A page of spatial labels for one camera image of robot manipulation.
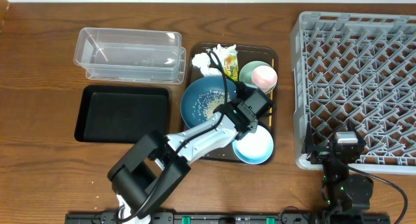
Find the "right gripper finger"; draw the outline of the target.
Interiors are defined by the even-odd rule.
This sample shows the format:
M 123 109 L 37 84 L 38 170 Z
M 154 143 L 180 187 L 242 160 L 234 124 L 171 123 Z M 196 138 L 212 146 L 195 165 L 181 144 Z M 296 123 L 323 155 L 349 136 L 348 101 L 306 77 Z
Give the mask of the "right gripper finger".
M 315 147 L 315 143 L 313 140 L 313 133 L 312 133 L 312 129 L 311 129 L 311 124 L 308 123 L 307 127 L 306 127 L 306 134 L 305 134 L 305 139 L 304 139 L 304 144 L 302 147 L 302 152 L 303 153 L 311 153 L 314 151 L 314 147 Z
M 352 122 L 352 120 L 348 120 L 347 129 L 350 132 L 353 132 L 355 134 L 355 137 L 357 138 L 357 143 L 365 143 L 364 138 L 356 130 L 356 127 L 355 127 L 354 123 Z

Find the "pink cup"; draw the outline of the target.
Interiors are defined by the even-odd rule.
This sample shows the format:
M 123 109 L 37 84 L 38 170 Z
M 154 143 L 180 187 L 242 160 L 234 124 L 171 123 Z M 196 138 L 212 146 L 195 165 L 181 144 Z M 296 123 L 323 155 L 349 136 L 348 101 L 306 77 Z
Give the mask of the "pink cup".
M 270 66 L 259 66 L 253 70 L 252 84 L 260 88 L 264 93 L 269 93 L 278 81 L 276 71 Z

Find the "white light-blue small bowl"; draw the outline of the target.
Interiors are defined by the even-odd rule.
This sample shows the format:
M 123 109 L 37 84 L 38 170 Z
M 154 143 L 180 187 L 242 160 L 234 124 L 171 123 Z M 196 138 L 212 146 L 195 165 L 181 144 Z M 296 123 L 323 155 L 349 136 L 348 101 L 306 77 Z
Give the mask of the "white light-blue small bowl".
M 232 148 L 244 163 L 262 164 L 272 156 L 274 141 L 270 131 L 258 125 L 255 133 L 248 133 L 241 140 L 234 140 Z

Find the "pile of rice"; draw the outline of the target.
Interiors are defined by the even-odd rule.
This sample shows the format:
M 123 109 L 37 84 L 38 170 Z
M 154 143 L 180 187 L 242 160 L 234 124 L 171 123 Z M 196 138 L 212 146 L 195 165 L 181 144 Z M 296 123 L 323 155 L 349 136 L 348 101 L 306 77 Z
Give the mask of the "pile of rice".
M 223 91 L 208 91 L 197 96 L 192 106 L 192 117 L 200 121 L 209 119 L 216 107 L 224 103 L 225 93 Z

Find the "dark blue plate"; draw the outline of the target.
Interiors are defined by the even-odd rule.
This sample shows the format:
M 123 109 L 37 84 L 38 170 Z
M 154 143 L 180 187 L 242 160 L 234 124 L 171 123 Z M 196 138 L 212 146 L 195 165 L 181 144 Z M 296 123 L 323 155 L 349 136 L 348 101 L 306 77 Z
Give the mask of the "dark blue plate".
M 193 128 L 207 121 L 224 100 L 222 77 L 203 77 L 192 82 L 181 98 L 181 116 L 185 125 Z

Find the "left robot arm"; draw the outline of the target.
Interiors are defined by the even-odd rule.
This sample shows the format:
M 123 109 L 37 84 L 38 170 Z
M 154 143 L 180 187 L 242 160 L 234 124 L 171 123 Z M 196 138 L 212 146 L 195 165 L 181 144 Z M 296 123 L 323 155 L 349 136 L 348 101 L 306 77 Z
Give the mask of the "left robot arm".
M 259 118 L 273 105 L 256 89 L 244 99 L 221 104 L 210 119 L 191 129 L 166 136 L 157 131 L 143 135 L 107 175 L 114 193 L 122 198 L 115 222 L 150 215 L 185 178 L 194 161 L 254 133 Z

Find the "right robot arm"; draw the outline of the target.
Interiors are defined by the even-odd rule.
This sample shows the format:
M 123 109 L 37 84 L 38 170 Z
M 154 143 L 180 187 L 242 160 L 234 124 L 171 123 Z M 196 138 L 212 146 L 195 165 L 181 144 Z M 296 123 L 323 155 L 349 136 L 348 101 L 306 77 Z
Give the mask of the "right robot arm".
M 374 183 L 365 175 L 351 175 L 348 165 L 361 156 L 365 140 L 353 129 L 336 132 L 334 138 L 316 144 L 307 126 L 302 152 L 309 155 L 312 164 L 322 165 L 322 198 L 328 208 L 310 217 L 310 223 L 363 223 L 362 211 L 370 208 Z

